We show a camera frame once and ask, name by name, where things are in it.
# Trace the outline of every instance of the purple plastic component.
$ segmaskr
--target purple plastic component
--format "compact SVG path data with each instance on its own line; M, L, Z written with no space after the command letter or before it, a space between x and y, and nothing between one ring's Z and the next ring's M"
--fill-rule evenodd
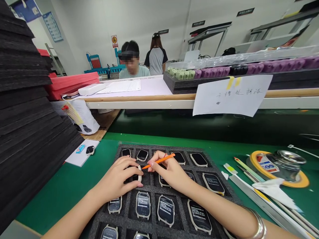
M271 61L265 61L263 62L263 65L264 65L264 69L263 69L263 72L273 72L274 71L274 64L273 62Z
M296 64L296 61L294 59L291 60L281 60L286 62L285 66L283 67L282 71L292 71L293 67Z
M306 63L306 60L303 58L293 59L295 61L295 65L292 70L301 70Z
M216 67L211 67L210 70L211 70L210 77L211 78L215 78L216 75L217 75L217 68Z
M255 63L255 66L254 74L260 74L264 69L264 65L262 63Z
M211 74L211 72L212 72L212 70L211 69L201 69L201 71L202 71L202 78L209 78L210 77L210 74Z
M229 71L230 71L230 68L227 67L227 66L221 66L220 68L223 68L224 69L224 73L222 76L228 76L229 75Z
M310 56L305 57L305 64L303 65L303 68L318 68L319 67L319 56Z
M215 68L217 69L216 77L221 77L225 70L221 67L215 67Z
M246 74L252 75L257 68L256 64L247 64L247 66L248 66L248 71Z
M286 61L283 61L283 60L276 60L276 61L273 61L273 64L274 64L274 72L280 72L280 71L283 71L287 65L287 62Z
M201 70L194 70L194 71L195 71L194 79L199 79L202 75L202 71Z

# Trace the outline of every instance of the ruler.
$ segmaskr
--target ruler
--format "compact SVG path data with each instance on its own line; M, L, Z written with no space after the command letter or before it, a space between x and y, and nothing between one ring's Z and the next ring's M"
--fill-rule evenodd
M264 200L262 200L254 191L247 187L238 177L232 175L229 177L251 200L254 201L272 220L274 220L281 228L294 234L297 237L304 238L293 225L290 224L284 217L282 217L275 209L269 206Z

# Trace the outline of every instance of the orange pen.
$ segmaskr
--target orange pen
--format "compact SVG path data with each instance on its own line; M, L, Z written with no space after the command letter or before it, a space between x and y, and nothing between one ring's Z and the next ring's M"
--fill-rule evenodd
M175 154L174 153L172 153L171 155L168 155L168 156L166 156L166 157L164 157L164 158L162 158L162 159L159 159L158 161L156 161L157 163L161 163L161 162L164 162L165 160L167 160L167 159L169 159L169 158L172 158L172 157L174 157L175 156ZM150 167L150 165L146 165L144 168L142 168L142 169L147 169L147 168L149 168Z

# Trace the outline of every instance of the white tissue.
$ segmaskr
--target white tissue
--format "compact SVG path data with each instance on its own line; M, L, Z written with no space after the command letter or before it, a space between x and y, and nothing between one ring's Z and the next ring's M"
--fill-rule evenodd
M259 191L272 197L273 199L281 202L288 208L297 210L298 207L295 205L293 200L279 187L283 181L284 179L282 178L269 179L262 183L254 183L252 186L255 189L258 189Z
M229 175L222 171L222 175L225 177L226 180L228 180Z

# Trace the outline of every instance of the metal lid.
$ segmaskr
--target metal lid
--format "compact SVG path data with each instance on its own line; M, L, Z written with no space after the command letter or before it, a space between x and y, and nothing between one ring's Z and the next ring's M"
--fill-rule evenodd
M284 163L296 165L296 164L305 164L307 161L298 154L286 151L286 150L278 150L277 151L278 160L284 160Z

